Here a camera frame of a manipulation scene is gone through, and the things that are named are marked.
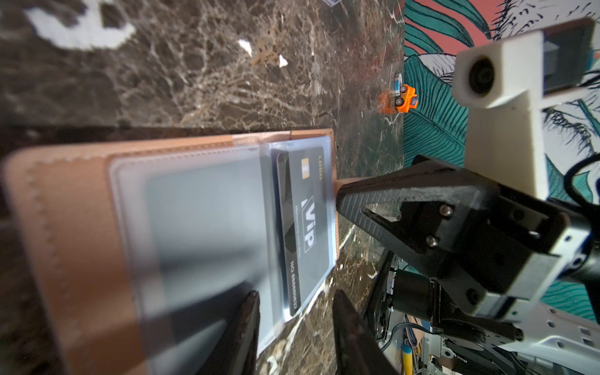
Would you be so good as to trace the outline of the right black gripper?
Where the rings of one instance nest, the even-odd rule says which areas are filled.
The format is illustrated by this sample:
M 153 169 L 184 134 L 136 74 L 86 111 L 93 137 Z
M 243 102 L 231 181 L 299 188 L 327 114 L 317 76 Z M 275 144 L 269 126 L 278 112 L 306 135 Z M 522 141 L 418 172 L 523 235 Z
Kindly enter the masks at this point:
M 599 313 L 599 207 L 573 187 L 567 193 L 574 204 L 503 198 L 484 223 L 498 183 L 418 156 L 410 167 L 343 185 L 336 208 L 424 275 L 395 275 L 395 309 L 456 340 L 521 342 L 555 280 L 583 284 Z M 451 273 L 458 264 L 467 279 Z

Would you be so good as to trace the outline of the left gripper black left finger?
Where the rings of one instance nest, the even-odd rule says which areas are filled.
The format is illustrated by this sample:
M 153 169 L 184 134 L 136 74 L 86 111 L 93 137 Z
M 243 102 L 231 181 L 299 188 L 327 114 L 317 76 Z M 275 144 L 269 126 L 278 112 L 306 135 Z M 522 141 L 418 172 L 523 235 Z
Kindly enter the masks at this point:
M 259 305 L 259 292 L 249 292 L 197 374 L 245 375 L 256 372 Z

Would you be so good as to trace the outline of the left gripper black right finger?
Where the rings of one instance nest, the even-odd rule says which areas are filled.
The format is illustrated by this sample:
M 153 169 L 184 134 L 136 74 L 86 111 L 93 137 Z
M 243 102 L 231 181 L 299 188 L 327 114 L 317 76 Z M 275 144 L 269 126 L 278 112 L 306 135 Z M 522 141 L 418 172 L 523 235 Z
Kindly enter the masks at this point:
M 337 374 L 398 374 L 342 289 L 332 304 Z

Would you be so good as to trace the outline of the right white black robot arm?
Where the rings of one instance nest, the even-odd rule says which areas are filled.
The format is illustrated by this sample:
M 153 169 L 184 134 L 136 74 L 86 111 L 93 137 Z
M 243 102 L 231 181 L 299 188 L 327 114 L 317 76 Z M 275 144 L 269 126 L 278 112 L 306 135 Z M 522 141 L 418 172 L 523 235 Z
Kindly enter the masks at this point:
M 599 308 L 599 207 L 563 183 L 567 201 L 534 198 L 452 164 L 418 156 L 406 169 L 340 187 L 337 211 L 409 264 L 392 307 L 430 323 L 449 348 L 498 351 L 578 373 L 599 372 L 599 326 L 542 303 L 558 280 L 583 284 Z

